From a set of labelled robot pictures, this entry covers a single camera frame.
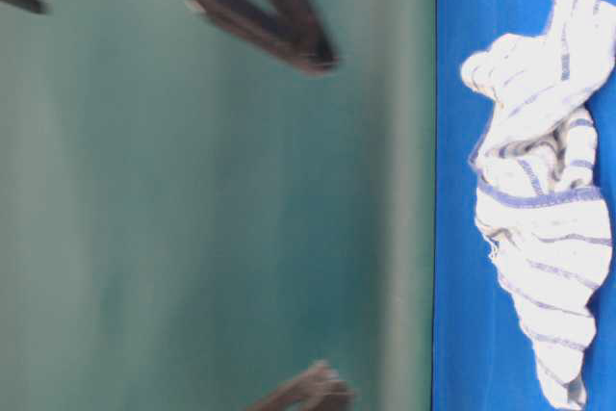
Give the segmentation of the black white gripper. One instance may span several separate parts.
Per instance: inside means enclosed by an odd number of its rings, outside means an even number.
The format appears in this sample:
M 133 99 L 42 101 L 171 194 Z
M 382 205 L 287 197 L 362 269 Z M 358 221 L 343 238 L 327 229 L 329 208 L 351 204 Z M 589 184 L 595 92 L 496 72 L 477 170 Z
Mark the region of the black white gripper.
M 311 0 L 271 2 L 280 17 L 249 0 L 191 0 L 220 29 L 281 62 L 310 75 L 334 69 L 338 57 Z

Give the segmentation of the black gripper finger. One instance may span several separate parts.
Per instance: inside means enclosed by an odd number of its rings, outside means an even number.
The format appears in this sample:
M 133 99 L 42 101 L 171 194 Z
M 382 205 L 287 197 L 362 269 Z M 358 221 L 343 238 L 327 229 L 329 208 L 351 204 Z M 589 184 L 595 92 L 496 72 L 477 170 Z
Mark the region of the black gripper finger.
M 349 410 L 353 400 L 354 392 L 347 382 L 327 361 L 318 360 L 251 404 L 248 410 L 283 411 L 295 405 L 298 410 Z

